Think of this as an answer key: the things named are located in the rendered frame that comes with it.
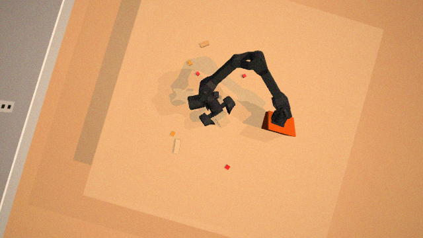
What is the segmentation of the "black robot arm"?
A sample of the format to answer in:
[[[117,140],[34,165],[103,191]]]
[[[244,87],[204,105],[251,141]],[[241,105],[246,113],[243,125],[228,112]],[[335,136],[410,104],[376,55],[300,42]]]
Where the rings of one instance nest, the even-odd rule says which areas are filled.
[[[209,108],[216,107],[219,92],[214,91],[215,88],[236,68],[254,70],[261,76],[273,96],[272,104],[276,109],[271,117],[271,123],[284,128],[287,119],[292,117],[289,100],[277,86],[268,69],[264,53],[260,50],[234,54],[213,75],[202,79],[200,81],[198,95],[189,96],[187,99],[190,110],[206,107],[209,111]]]

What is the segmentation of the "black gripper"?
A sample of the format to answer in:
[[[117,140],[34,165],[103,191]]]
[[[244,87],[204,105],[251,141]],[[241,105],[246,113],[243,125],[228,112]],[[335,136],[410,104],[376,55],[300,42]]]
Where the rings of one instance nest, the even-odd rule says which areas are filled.
[[[224,107],[227,109],[228,114],[230,114],[235,105],[236,104],[234,100],[230,96],[227,96],[223,99],[223,103],[220,104],[218,101],[216,107],[209,108],[211,113],[209,113],[208,115],[206,113],[203,113],[199,116],[199,119],[202,121],[204,126],[209,126],[211,124],[215,125],[211,118],[217,116],[220,112],[222,112]]]

